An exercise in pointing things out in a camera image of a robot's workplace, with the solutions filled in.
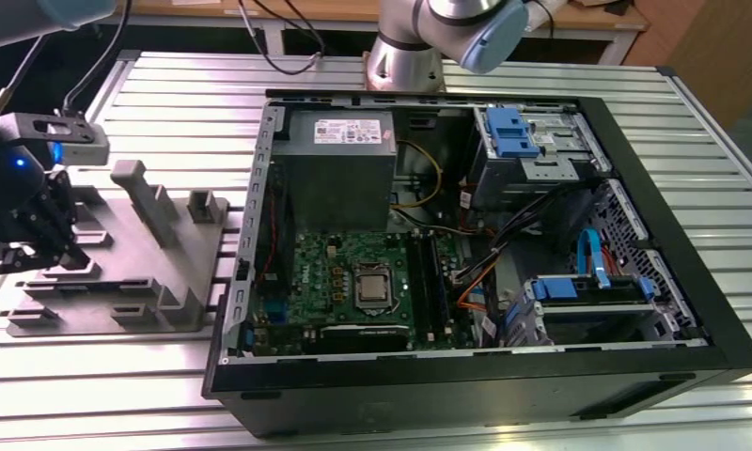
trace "metal workbench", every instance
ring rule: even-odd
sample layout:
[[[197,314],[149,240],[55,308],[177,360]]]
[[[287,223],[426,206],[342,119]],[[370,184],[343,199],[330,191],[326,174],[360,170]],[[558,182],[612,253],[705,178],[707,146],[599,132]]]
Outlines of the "metal workbench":
[[[298,68],[303,58],[280,57]],[[679,79],[650,68],[507,64],[490,75],[446,65],[450,91],[602,97],[752,335],[752,168]],[[328,58],[304,75],[259,56],[124,53],[89,116],[112,137],[109,167],[75,182],[120,195],[117,159],[141,159],[177,197],[211,188],[237,211],[217,275],[228,276],[267,87],[362,89],[360,58]],[[0,279],[9,284],[16,277]],[[221,294],[213,290],[212,303]],[[0,299],[0,310],[11,308]],[[200,397],[211,336],[12,338],[0,317],[0,451],[288,447],[472,449],[752,449],[752,375],[690,392],[620,421],[402,431],[262,443]]]

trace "motherboard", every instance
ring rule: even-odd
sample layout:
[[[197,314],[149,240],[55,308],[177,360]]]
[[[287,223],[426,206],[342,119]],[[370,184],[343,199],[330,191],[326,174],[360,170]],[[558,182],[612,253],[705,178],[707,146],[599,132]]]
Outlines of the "motherboard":
[[[311,343],[322,334],[338,334],[339,344],[364,334],[368,344],[384,343],[372,339],[379,334],[406,339],[407,350],[455,348],[468,339],[451,319],[446,287],[459,258],[450,234],[298,235],[292,292],[263,303],[268,324],[257,330],[257,342],[268,349],[259,352],[314,353]]]

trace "green motherboard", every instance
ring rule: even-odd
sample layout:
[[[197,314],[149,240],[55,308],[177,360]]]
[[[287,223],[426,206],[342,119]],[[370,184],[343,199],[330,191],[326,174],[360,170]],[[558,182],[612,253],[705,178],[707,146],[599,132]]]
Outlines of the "green motherboard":
[[[303,234],[296,241],[290,323],[396,323],[412,325],[406,235],[388,233]],[[438,237],[442,265],[456,265],[456,243]],[[380,266],[390,271],[391,307],[356,305],[356,269]]]

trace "cpu socket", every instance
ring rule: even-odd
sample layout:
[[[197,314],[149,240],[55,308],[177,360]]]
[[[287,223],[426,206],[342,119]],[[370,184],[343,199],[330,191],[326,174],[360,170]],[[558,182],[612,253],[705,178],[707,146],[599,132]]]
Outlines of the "cpu socket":
[[[390,266],[383,263],[360,263],[354,268],[356,291],[354,303],[367,312],[392,306],[392,281]]]

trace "gray 3d-printed holder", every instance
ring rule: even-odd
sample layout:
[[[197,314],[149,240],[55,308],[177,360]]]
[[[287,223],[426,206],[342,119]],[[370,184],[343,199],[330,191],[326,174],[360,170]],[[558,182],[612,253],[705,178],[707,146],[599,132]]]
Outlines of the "gray 3d-printed holder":
[[[228,201],[195,191],[171,199],[144,180],[140,161],[119,161],[112,179],[129,199],[75,188],[77,243],[92,258],[77,271],[40,272],[11,312],[13,336],[191,332],[204,306],[220,250]]]

